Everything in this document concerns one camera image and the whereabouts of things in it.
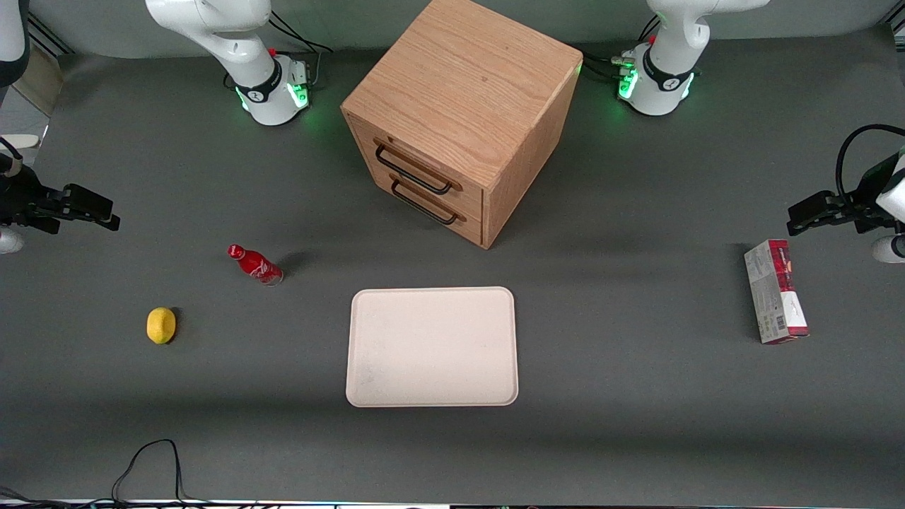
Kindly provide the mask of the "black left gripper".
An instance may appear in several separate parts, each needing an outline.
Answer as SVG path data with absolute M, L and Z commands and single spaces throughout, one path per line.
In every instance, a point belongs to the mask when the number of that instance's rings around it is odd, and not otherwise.
M 791 236 L 819 226 L 853 223 L 858 234 L 875 229 L 898 231 L 898 220 L 890 213 L 903 213 L 903 152 L 899 151 L 870 168 L 859 181 L 856 190 L 844 190 L 843 151 L 835 164 L 837 196 L 823 190 L 788 207 L 786 229 Z

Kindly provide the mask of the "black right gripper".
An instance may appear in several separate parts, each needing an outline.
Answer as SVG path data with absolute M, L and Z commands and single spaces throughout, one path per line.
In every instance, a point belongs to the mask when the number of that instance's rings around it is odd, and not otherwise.
M 68 184 L 62 207 L 50 199 L 52 188 L 42 186 L 35 171 L 26 165 L 3 164 L 1 177 L 1 225 L 33 228 L 57 235 L 60 221 L 97 223 L 110 231 L 119 231 L 119 216 L 113 214 L 113 202 L 88 188 Z

